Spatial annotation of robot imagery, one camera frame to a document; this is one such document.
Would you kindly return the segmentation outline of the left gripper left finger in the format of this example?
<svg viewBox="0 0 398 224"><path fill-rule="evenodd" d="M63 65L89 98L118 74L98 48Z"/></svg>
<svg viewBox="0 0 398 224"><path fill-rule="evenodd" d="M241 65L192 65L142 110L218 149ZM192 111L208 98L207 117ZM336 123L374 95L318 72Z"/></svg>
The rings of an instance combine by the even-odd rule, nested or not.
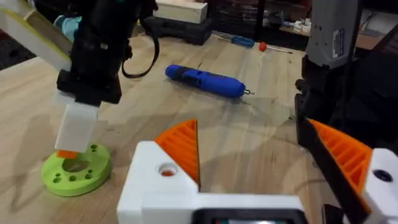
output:
<svg viewBox="0 0 398 224"><path fill-rule="evenodd" d="M143 223L144 198L154 193L198 192L197 120L189 119L137 144L116 209L119 223Z"/></svg>

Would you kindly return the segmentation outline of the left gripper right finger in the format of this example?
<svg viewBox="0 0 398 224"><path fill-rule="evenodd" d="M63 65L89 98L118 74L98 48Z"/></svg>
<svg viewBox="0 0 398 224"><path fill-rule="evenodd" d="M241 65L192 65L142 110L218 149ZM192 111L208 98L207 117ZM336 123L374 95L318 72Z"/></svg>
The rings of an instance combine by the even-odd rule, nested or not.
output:
<svg viewBox="0 0 398 224"><path fill-rule="evenodd" d="M312 155L338 205L324 204L323 223L397 224L397 155L311 118L301 145Z"/></svg>

